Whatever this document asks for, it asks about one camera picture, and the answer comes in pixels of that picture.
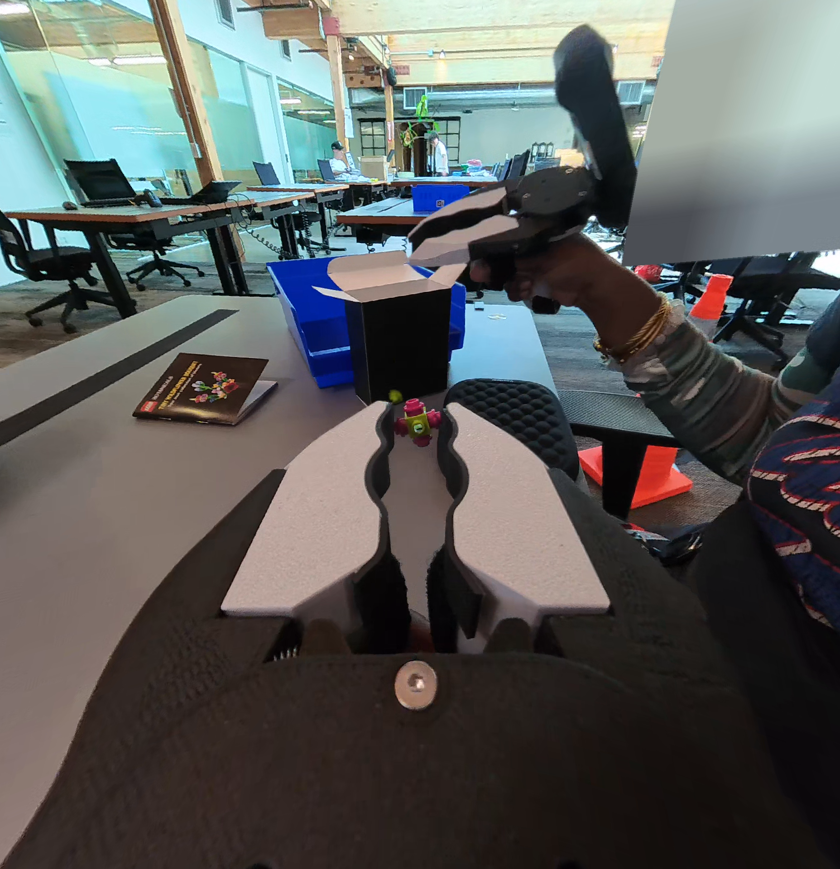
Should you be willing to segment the brown office desk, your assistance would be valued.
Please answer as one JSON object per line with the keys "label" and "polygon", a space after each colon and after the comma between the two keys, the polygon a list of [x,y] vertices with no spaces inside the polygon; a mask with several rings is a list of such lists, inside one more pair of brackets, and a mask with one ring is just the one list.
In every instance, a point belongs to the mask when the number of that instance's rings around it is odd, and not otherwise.
{"label": "brown office desk", "polygon": [[121,318],[136,314],[134,299],[107,250],[106,237],[134,234],[150,230],[159,242],[175,236],[206,233],[214,258],[221,290],[226,296],[246,296],[249,293],[243,267],[233,237],[232,226],[240,217],[240,205],[225,201],[216,204],[192,204],[153,208],[149,205],[122,205],[112,208],[66,210],[51,206],[37,210],[15,210],[6,213],[15,221],[37,223],[48,230],[64,230],[84,235],[101,280]]}
{"label": "brown office desk", "polygon": [[327,209],[341,205],[349,190],[347,183],[306,182],[290,185],[249,186],[261,214],[278,230],[282,260],[301,259],[304,251],[314,259],[318,252],[325,256],[345,253],[346,248],[332,247]]}

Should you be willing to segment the green potted plant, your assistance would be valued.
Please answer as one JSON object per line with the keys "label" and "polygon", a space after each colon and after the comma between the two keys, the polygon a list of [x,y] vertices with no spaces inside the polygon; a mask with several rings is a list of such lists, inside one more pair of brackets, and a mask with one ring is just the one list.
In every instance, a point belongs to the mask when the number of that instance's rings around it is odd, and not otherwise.
{"label": "green potted plant", "polygon": [[428,139],[437,135],[439,125],[428,111],[427,93],[420,95],[414,108],[414,119],[407,123],[401,134],[401,142],[404,148],[412,148],[420,139]]}

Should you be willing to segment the black honeycomb cushion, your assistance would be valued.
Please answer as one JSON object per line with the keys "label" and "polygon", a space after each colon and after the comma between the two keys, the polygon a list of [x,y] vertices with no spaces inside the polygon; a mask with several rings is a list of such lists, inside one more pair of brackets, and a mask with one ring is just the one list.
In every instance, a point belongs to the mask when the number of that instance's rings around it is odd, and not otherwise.
{"label": "black honeycomb cushion", "polygon": [[558,395],[534,382],[470,378],[451,386],[444,404],[459,404],[520,440],[549,468],[584,483],[576,439]]}

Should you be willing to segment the magenta lego flower cluster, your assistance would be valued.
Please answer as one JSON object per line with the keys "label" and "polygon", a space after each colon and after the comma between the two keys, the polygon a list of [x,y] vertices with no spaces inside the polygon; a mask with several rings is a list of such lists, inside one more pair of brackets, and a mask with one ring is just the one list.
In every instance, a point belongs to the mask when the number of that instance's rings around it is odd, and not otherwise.
{"label": "magenta lego flower cluster", "polygon": [[403,416],[394,420],[394,433],[409,438],[418,448],[425,448],[432,442],[441,423],[440,411],[427,408],[419,399],[408,399],[403,405]]}

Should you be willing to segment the black office chair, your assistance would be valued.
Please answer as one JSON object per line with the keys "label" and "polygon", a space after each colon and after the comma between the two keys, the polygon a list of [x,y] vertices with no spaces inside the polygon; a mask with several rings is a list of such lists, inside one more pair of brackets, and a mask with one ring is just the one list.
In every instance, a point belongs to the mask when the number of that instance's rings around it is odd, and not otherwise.
{"label": "black office chair", "polygon": [[56,233],[46,228],[48,244],[34,248],[25,221],[16,226],[0,210],[0,249],[8,269],[32,282],[65,282],[68,289],[45,303],[27,311],[24,316],[29,325],[41,328],[43,311],[62,307],[59,317],[66,334],[74,334],[77,327],[70,321],[75,312],[87,311],[89,302],[117,309],[117,302],[108,292],[95,290],[98,279],[93,276],[95,256],[88,248],[62,246],[56,242]]}
{"label": "black office chair", "polygon": [[840,290],[840,277],[814,267],[818,256],[799,252],[668,264],[662,268],[674,272],[676,278],[660,281],[655,288],[684,301],[701,297],[710,277],[731,277],[727,297],[738,300],[739,305],[709,328],[709,340],[720,344],[743,334],[772,354],[772,370],[779,372],[790,359],[783,350],[779,325],[797,293],[803,289]]}
{"label": "black office chair", "polygon": [[[160,197],[152,189],[141,192],[134,190],[114,158],[93,161],[66,160],[65,165],[76,189],[84,195],[85,207],[110,208],[127,204],[148,205],[151,208],[163,206]],[[133,230],[130,234],[112,234],[107,236],[107,243],[115,249],[151,255],[146,263],[126,273],[128,282],[139,290],[144,289],[143,278],[153,272],[157,272],[162,277],[179,278],[186,288],[190,287],[191,283],[185,277],[185,271],[192,270],[196,272],[197,277],[205,277],[205,273],[193,264],[176,263],[166,259],[164,255],[170,243],[156,239],[150,229]]]}

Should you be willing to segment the orange plastic object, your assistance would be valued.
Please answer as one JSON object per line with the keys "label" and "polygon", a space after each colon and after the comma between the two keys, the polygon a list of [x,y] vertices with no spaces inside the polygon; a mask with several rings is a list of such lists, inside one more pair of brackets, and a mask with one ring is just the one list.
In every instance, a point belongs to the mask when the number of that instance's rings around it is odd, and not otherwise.
{"label": "orange plastic object", "polygon": [[709,340],[713,339],[718,331],[718,322],[725,310],[732,282],[733,277],[730,275],[711,274],[702,295],[689,310],[688,320]]}

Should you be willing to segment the lego instruction booklet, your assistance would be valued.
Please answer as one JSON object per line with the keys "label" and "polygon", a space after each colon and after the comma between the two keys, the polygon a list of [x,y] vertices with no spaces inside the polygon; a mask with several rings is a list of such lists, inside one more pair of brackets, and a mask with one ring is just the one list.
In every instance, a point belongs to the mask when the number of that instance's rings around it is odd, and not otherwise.
{"label": "lego instruction booklet", "polygon": [[263,375],[267,364],[254,357],[179,353],[132,416],[234,427],[278,388]]}

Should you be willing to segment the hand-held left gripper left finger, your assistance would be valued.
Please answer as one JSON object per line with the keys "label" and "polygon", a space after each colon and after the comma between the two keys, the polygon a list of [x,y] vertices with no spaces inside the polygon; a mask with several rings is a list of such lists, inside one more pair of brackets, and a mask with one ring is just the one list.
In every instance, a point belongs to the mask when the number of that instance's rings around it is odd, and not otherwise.
{"label": "hand-held left gripper left finger", "polygon": [[385,549],[392,411],[373,402],[288,463],[223,615],[360,620],[356,586]]}

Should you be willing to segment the blue plastic bin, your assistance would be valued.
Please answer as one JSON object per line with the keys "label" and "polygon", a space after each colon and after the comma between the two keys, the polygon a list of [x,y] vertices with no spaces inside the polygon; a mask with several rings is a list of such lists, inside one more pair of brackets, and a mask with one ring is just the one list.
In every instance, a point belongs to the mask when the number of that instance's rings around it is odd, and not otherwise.
{"label": "blue plastic bin", "polygon": [[[316,291],[316,287],[336,288],[327,276],[327,266],[334,258],[269,263],[268,269],[279,292],[288,327],[317,386],[351,385],[355,388],[345,304]],[[436,270],[414,267],[425,276]],[[466,295],[466,288],[457,281],[451,289],[449,363],[453,352],[461,349],[464,341]]]}

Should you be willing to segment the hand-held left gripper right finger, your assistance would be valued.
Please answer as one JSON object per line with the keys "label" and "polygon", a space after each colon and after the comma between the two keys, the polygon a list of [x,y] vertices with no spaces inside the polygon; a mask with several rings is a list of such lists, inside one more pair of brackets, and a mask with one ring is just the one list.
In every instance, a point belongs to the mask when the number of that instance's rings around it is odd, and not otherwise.
{"label": "hand-held left gripper right finger", "polygon": [[447,602],[457,618],[605,614],[610,598],[549,468],[520,440],[449,403],[439,463]]}

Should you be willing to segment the person's right forearm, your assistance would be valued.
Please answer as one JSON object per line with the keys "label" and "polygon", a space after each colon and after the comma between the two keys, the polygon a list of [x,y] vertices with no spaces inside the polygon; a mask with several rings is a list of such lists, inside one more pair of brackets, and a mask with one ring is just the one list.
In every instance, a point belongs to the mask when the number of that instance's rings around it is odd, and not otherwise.
{"label": "person's right forearm", "polygon": [[660,335],[619,368],[683,449],[743,486],[773,432],[829,383],[827,364],[809,347],[816,328],[783,371],[770,375],[722,352],[674,301]]}

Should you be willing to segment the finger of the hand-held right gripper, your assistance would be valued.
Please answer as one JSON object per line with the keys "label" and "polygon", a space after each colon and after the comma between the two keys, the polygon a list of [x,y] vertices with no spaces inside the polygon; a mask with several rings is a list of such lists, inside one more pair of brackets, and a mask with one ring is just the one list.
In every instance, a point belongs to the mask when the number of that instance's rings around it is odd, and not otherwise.
{"label": "finger of the hand-held right gripper", "polygon": [[510,211],[507,189],[476,190],[426,216],[409,232],[408,240],[412,246],[421,246],[429,238],[470,229],[487,219],[508,216]]}
{"label": "finger of the hand-held right gripper", "polygon": [[409,234],[412,266],[437,268],[512,258],[530,241],[530,222],[493,215],[471,226],[458,227],[454,217],[437,213]]}

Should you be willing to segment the orange traffic cone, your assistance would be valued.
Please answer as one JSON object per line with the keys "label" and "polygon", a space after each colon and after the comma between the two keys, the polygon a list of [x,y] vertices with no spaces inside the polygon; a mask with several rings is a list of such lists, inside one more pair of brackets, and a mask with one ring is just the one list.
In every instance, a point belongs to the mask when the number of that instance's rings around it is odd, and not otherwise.
{"label": "orange traffic cone", "polygon": [[601,503],[613,516],[626,518],[633,508],[679,494],[693,483],[676,466],[678,449],[607,441],[578,452],[581,468],[600,486]]}

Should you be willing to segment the black carton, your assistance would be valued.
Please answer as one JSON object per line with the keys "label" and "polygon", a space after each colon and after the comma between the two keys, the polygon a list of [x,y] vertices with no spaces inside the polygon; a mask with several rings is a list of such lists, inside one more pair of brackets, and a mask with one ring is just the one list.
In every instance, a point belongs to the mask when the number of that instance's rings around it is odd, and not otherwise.
{"label": "black carton", "polygon": [[441,393],[447,387],[451,289],[465,266],[429,276],[403,251],[336,257],[327,266],[335,289],[322,296],[345,304],[353,383],[366,404]]}

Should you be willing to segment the small blue bin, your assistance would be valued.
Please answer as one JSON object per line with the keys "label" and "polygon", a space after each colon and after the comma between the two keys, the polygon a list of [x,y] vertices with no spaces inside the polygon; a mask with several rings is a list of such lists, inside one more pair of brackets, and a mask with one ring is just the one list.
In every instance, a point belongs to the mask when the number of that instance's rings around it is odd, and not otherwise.
{"label": "small blue bin", "polygon": [[411,186],[413,211],[428,215],[471,194],[468,185],[454,182],[419,183]]}

